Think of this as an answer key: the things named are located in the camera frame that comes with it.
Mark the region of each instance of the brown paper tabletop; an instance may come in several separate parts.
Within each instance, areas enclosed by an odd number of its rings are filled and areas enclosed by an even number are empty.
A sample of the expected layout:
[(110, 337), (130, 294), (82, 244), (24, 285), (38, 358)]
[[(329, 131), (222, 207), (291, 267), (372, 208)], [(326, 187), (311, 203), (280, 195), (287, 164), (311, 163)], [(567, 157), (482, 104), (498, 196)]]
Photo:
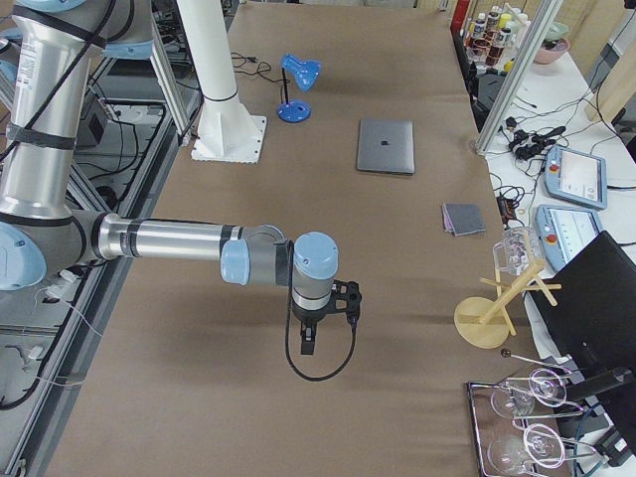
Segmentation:
[[(285, 362), (286, 290), (223, 283), (219, 265), (140, 258), (79, 394), (49, 476), (453, 476), (477, 473), (465, 385), (519, 368), (464, 342), (463, 298), (494, 298), (501, 223), (442, 14), (414, 9), (248, 3), (231, 48), (272, 64), (320, 60), (316, 85), (292, 97), (300, 124), (275, 115), (279, 84), (238, 75), (241, 101), (268, 117), (257, 165), (195, 162), (182, 150), (154, 217), (331, 235), (337, 277), (364, 295), (353, 360), (307, 383)], [(412, 177), (356, 171), (362, 117), (411, 119)], [(487, 233), (454, 238), (443, 202), (476, 203)], [(534, 349), (525, 319), (507, 345)], [(307, 373), (349, 349), (342, 316), (318, 327)]]

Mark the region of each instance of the bowl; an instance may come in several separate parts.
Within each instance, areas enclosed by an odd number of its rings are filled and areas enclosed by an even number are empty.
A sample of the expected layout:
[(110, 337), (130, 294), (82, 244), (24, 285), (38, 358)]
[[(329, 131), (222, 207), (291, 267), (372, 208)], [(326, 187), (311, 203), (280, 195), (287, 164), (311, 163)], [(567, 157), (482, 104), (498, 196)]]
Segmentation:
[(562, 57), (567, 50), (569, 50), (569, 42), (565, 38), (556, 42), (555, 47), (549, 50), (541, 46), (535, 56), (535, 63), (549, 65)]

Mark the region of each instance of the wine glass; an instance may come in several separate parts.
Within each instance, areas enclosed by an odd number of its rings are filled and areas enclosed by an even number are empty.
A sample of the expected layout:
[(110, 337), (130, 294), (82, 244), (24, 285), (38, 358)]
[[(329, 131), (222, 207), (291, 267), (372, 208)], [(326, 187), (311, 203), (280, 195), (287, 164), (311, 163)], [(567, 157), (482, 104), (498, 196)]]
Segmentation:
[[(567, 403), (575, 410), (560, 414), (533, 414), (537, 401), (547, 407)], [(490, 404), (497, 414), (512, 419), (513, 423), (518, 418), (572, 417), (583, 412), (580, 405), (566, 400), (563, 378), (547, 368), (537, 368), (527, 378), (507, 378), (495, 385)]]
[(488, 446), (488, 461), (502, 476), (516, 477), (538, 473), (535, 465), (556, 469), (565, 461), (565, 448), (558, 434), (543, 424), (532, 424), (523, 437), (507, 434)]

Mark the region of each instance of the wooden stand base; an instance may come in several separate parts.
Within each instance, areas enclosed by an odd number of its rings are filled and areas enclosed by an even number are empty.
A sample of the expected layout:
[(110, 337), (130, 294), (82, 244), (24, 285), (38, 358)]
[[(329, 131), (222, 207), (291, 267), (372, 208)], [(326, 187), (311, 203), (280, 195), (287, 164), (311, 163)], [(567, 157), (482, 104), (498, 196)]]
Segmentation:
[(497, 348), (508, 339), (509, 329), (501, 309), (488, 322), (479, 323), (495, 302), (481, 296), (462, 300), (455, 308), (455, 327), (464, 340), (484, 349)]

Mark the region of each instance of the white table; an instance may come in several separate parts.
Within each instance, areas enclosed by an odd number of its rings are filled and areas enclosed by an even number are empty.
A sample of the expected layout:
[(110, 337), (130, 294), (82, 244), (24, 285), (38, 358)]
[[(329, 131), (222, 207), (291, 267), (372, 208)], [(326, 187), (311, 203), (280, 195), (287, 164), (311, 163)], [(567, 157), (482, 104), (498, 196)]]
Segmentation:
[[(571, 56), (566, 54), (551, 65), (532, 65), (523, 85), (518, 91), (517, 99), (509, 110), (509, 115), (516, 117), (518, 120), (528, 117), (518, 126), (527, 132), (540, 130), (540, 133), (546, 133), (555, 127), (565, 125), (569, 121), (567, 131), (564, 134), (569, 135), (590, 125), (590, 121), (584, 112), (585, 102), (582, 102), (578, 109), (573, 105), (564, 108), (560, 112), (540, 117), (530, 117), (535, 116), (537, 113), (554, 111), (562, 104), (579, 99), (586, 91), (588, 91), (587, 83)], [(536, 108), (528, 106), (521, 102), (520, 99), (534, 104)], [(582, 152), (590, 152), (594, 144), (610, 137), (612, 137), (612, 133), (608, 128), (602, 123), (597, 123), (578, 134), (569, 136), (567, 138), (569, 140), (568, 147)], [(489, 169), (503, 180), (504, 185), (521, 186), (526, 191), (532, 192), (535, 187), (535, 180), (526, 176), (515, 166), (517, 164), (522, 169), (525, 169), (528, 167), (528, 163), (522, 161), (516, 163), (514, 155), (510, 152), (500, 154), (508, 151), (508, 142), (503, 133), (497, 135), (491, 151), (486, 156)], [(620, 187), (636, 186), (636, 164), (620, 139), (614, 136), (610, 140), (597, 144), (593, 147), (593, 153), (604, 157), (606, 160), (608, 184)], [(529, 172), (537, 173), (540, 167), (541, 162), (536, 161)], [(500, 186), (497, 178), (493, 177), (492, 182), (493, 187)], [(609, 190), (607, 202), (607, 209), (599, 212), (603, 227), (620, 243), (636, 241), (636, 191)], [(536, 207), (541, 204), (573, 205), (548, 196), (543, 184), (543, 177), (539, 179), (534, 198), (532, 198), (532, 195), (527, 195), (521, 200), (520, 208), (517, 210), (518, 218), (526, 226), (531, 227), (534, 222)], [(624, 250), (636, 262), (636, 246), (628, 246)], [(547, 276), (552, 274), (550, 270), (545, 272)], [(557, 347), (550, 337), (534, 302), (529, 297), (526, 298), (526, 309), (533, 327), (533, 335), (540, 356), (543, 358), (550, 355), (558, 356)], [(601, 434), (602, 431), (587, 434), (584, 440), (586, 442), (594, 442)], [(587, 471), (595, 462), (595, 459), (590, 461), (582, 459), (581, 464)], [(632, 456), (623, 466), (618, 468), (604, 466), (594, 475), (598, 477), (632, 477), (636, 475), (636, 458)]]

